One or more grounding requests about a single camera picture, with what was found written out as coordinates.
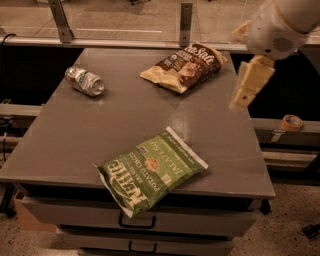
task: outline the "drawer handle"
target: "drawer handle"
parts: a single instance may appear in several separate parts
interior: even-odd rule
[[[122,228],[152,229],[156,225],[156,217],[155,216],[152,217],[152,222],[151,222],[151,225],[149,225],[149,226],[124,224],[124,223],[122,223],[122,219],[123,219],[123,214],[120,213],[119,222],[118,223],[119,223],[119,226],[122,227]]]
[[[157,250],[157,244],[155,243],[153,245],[153,250],[152,251],[137,251],[132,249],[132,242],[129,242],[129,252],[145,252],[145,253],[155,253]]]

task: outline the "tape roll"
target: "tape roll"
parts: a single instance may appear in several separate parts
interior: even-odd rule
[[[302,129],[303,122],[295,115],[285,115],[281,121],[281,126],[286,131],[300,131]]]

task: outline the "logo on bag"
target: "logo on bag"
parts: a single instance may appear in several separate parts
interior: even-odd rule
[[[186,52],[192,53],[195,56],[198,56],[199,58],[203,59],[207,65],[210,65],[211,63],[213,63],[215,56],[211,55],[208,52],[208,49],[206,47],[201,47],[198,48],[196,46],[199,46],[197,44],[193,44],[192,46],[188,46],[186,47],[184,50]]]
[[[119,195],[128,200],[130,207],[134,208],[138,203],[148,200],[119,160],[113,161],[107,168],[110,171],[110,184]]]
[[[156,172],[160,166],[159,162],[154,158],[147,158],[144,164],[148,170],[153,172]]]

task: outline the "cardboard box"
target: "cardboard box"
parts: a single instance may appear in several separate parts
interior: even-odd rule
[[[28,231],[56,232],[57,227],[55,225],[41,223],[26,207],[23,206],[21,202],[23,197],[24,195],[19,191],[14,197],[20,229]]]

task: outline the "drawer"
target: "drawer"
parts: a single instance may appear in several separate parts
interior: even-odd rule
[[[79,256],[177,256],[177,254],[157,254],[144,252],[112,251],[103,249],[79,249]]]
[[[24,197],[23,205],[41,222],[56,225],[242,236],[255,222],[253,212],[154,207],[129,220],[110,202]]]
[[[194,256],[226,256],[232,242],[171,235],[149,235],[117,231],[61,230],[57,235],[68,246],[107,249],[120,252],[147,254],[178,254]]]

